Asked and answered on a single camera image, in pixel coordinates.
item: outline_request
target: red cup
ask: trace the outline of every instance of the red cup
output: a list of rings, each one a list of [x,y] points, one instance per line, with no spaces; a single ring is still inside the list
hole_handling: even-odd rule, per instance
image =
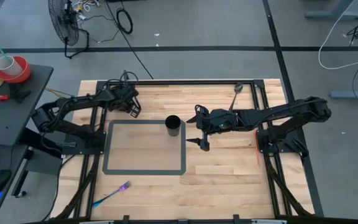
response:
[[[0,70],[0,80],[4,80],[7,83],[22,83],[30,77],[31,70],[29,63],[24,57],[21,56],[13,56],[13,58],[22,67],[23,72],[16,77],[12,77]]]

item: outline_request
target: wooden tabletop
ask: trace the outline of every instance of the wooden tabletop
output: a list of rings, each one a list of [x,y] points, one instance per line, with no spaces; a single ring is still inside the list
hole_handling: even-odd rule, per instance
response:
[[[285,104],[279,79],[266,79],[265,89],[269,106]],[[96,80],[82,81],[78,95],[95,93]],[[175,114],[183,121],[195,115],[194,106],[200,104],[210,111],[229,108],[234,98],[233,85],[139,85],[138,100],[142,112],[137,119],[165,119]],[[262,107],[262,98],[258,93]],[[244,85],[238,94],[234,109],[253,108],[250,87]],[[76,111],[73,122],[89,124],[91,109]],[[122,112],[108,113],[105,130],[113,119],[132,119]],[[186,124],[186,138],[200,138],[195,124]],[[230,219],[273,218],[269,185],[263,155],[257,153],[255,133],[230,132],[210,136],[211,150],[204,152],[196,144],[186,144],[186,172],[183,175],[106,175],[102,171],[103,156],[99,163],[94,200],[132,182],[124,192],[112,196],[93,208],[92,220],[122,220],[130,215],[135,220],[170,219]],[[298,154],[281,153],[283,172],[288,188],[304,208],[313,213],[308,184]],[[59,192],[52,211],[58,215],[78,188],[83,156],[76,156],[60,173]],[[278,201],[283,213],[279,188]],[[83,203],[81,214],[85,214]]]

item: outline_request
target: gray floor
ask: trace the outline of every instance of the gray floor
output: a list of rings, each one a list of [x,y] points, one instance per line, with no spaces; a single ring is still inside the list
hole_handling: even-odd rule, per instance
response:
[[[307,10],[330,9],[337,1],[270,0],[281,46],[320,46],[332,21],[307,20]],[[147,0],[125,3],[134,20],[129,41],[136,47],[248,45],[273,46],[262,1],[257,0]],[[358,1],[351,7],[358,11]],[[92,8],[86,16],[105,14]],[[327,46],[349,45],[343,37],[357,22],[340,22]],[[116,28],[102,18],[83,24],[95,39],[111,38]],[[63,47],[49,19],[46,1],[5,0],[0,10],[0,44],[4,48]],[[84,37],[75,47],[84,44]],[[126,47],[118,35],[113,42],[93,47]],[[50,65],[55,71],[50,88],[76,94],[81,80],[118,78],[124,69],[149,78],[133,54],[102,52],[80,54],[72,60],[61,53],[16,54],[30,63]],[[275,52],[140,52],[141,60],[155,78],[281,78]],[[329,90],[350,90],[357,67],[325,70],[317,52],[284,52],[295,98],[320,96],[329,101],[332,118],[308,124],[305,135],[327,217],[358,218],[358,105],[352,100],[332,100]],[[323,52],[323,63],[339,66],[358,61],[358,52]],[[40,101],[55,97],[45,92]],[[52,175],[30,174],[24,188],[29,195],[7,197],[0,223],[34,222],[48,212],[56,185]]]

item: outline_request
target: black desk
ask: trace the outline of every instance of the black desk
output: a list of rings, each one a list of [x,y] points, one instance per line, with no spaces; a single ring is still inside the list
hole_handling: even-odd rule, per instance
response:
[[[0,194],[0,207],[22,160],[25,156],[28,156],[28,146],[17,144],[17,142],[23,137],[23,133],[30,136],[37,134],[25,128],[25,126],[53,72],[52,67],[30,66],[31,77],[23,84],[21,91],[30,90],[32,93],[21,104],[13,100],[0,102],[0,170],[9,168],[12,153],[12,177]],[[7,83],[0,87],[0,93],[9,94]]]

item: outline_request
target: black cylinder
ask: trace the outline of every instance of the black cylinder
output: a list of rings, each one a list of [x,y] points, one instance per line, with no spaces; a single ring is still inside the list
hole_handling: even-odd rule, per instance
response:
[[[165,119],[165,126],[170,136],[175,137],[179,134],[180,123],[180,118],[176,115],[170,115]]]

